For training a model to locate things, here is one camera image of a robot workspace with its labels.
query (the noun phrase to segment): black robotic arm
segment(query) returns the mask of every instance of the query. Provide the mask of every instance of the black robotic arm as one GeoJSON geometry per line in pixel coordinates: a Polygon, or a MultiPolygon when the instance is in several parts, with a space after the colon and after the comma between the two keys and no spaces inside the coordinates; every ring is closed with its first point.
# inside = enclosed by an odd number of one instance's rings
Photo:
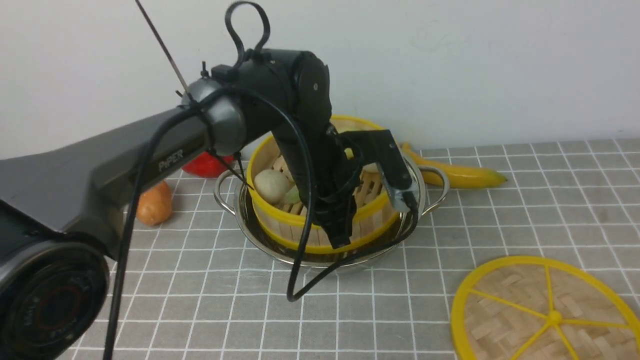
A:
{"type": "Polygon", "coordinates": [[[0,161],[0,360],[52,359],[82,335],[106,298],[104,256],[118,261],[104,353],[111,359],[138,199],[204,151],[234,154],[272,132],[310,216],[287,290],[291,301],[320,279],[293,293],[311,222],[334,248],[349,244],[362,166],[377,163],[394,207],[417,212],[391,133],[338,135],[331,125],[328,67],[308,51],[263,49],[269,24],[256,4],[232,4],[225,20],[238,61],[203,69],[185,84],[180,106],[55,151],[0,161]],[[240,4],[256,7],[263,20],[254,50],[244,50],[230,25],[240,4]]]}

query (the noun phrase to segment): gray tiled mat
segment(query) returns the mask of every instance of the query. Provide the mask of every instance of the gray tiled mat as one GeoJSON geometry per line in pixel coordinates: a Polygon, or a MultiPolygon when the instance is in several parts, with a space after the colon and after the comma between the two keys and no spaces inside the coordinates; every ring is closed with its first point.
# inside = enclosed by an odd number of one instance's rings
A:
{"type": "MultiPolygon", "coordinates": [[[[453,190],[373,270],[329,277],[293,304],[289,273],[222,212],[214,181],[179,172],[169,179],[172,220],[159,230],[136,224],[115,358],[453,360],[456,289],[475,266],[507,254],[585,268],[640,309],[640,140],[422,155],[493,167],[509,182],[453,190]]],[[[237,183],[225,181],[223,193],[237,183]]],[[[62,359],[101,358],[107,311],[62,359]]]]}

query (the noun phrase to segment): banana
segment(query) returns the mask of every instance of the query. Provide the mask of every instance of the banana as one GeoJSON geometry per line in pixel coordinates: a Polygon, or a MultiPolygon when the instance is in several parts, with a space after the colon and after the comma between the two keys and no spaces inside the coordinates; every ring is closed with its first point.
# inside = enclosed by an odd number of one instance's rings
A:
{"type": "MultiPolygon", "coordinates": [[[[402,150],[411,156],[418,166],[435,167],[447,174],[451,188],[458,189],[481,189],[495,188],[507,181],[507,178],[499,172],[482,167],[461,167],[423,158],[411,150],[409,143],[403,143],[402,150]]],[[[432,172],[423,171],[424,182],[430,185],[442,186],[442,180],[432,172]]]]}

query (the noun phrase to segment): stainless steel pot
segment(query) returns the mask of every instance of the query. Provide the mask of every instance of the stainless steel pot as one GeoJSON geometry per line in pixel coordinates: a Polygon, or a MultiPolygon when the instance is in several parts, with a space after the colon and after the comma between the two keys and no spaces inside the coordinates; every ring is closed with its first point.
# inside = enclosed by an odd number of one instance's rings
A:
{"type": "MultiPolygon", "coordinates": [[[[422,208],[422,212],[419,213],[419,216],[421,217],[434,211],[440,205],[442,205],[442,202],[449,193],[449,179],[447,178],[447,175],[440,169],[433,167],[418,167],[409,156],[405,154],[403,155],[411,176],[419,186],[418,204],[420,208],[422,208]],[[432,204],[426,204],[427,191],[420,171],[433,172],[442,179],[442,192],[440,194],[440,197],[432,204]]],[[[220,175],[216,180],[216,185],[214,187],[214,198],[216,199],[216,202],[225,211],[236,217],[240,230],[242,230],[244,235],[249,239],[249,241],[251,241],[252,244],[254,244],[258,249],[262,250],[265,254],[277,260],[277,263],[290,268],[293,264],[296,252],[272,240],[264,232],[264,230],[262,230],[262,227],[260,226],[260,223],[258,222],[258,219],[253,210],[251,195],[249,194],[246,185],[244,185],[243,183],[239,183],[236,186],[233,206],[223,200],[220,192],[220,187],[222,185],[222,182],[224,182],[224,180],[231,175],[231,171],[226,171],[222,173],[222,175],[220,175]]],[[[368,249],[369,247],[377,246],[378,244],[388,243],[392,241],[394,238],[396,238],[396,236],[398,236],[398,234],[405,232],[407,228],[409,228],[412,216],[413,215],[410,213],[401,213],[398,220],[396,220],[396,222],[387,231],[385,231],[377,239],[363,245],[360,248],[341,252],[338,254],[305,254],[302,259],[301,272],[312,274],[318,273],[340,258],[356,254],[357,252],[361,252],[364,249],[368,249]]],[[[340,267],[337,272],[344,273],[352,270],[369,268],[373,264],[373,260],[381,258],[381,255],[386,254],[393,248],[395,247],[391,247],[387,250],[365,256],[354,263],[340,267]]]]}

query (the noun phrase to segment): bamboo steamer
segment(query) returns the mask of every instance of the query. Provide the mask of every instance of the bamboo steamer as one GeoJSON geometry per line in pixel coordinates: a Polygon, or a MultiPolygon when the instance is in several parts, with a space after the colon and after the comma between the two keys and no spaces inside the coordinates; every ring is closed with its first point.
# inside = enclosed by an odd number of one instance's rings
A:
{"type": "Polygon", "coordinates": [[[471,272],[453,301],[461,360],[640,360],[640,322],[591,274],[508,256],[471,272]]]}
{"type": "MultiPolygon", "coordinates": [[[[372,122],[356,117],[334,115],[331,123],[336,127],[361,130],[384,129],[372,122]]],[[[247,167],[247,182],[252,188],[254,177],[261,171],[272,168],[283,172],[289,179],[291,174],[280,154],[273,136],[265,139],[253,152],[247,167]]],[[[297,250],[305,223],[307,209],[302,203],[273,206],[266,202],[255,190],[249,188],[253,208],[262,229],[281,245],[297,250]]],[[[335,254],[356,249],[375,240],[389,229],[398,219],[399,213],[393,209],[380,174],[362,172],[360,186],[354,191],[358,207],[353,217],[351,244],[333,249],[324,230],[313,225],[307,242],[306,252],[310,254],[335,254]]]]}

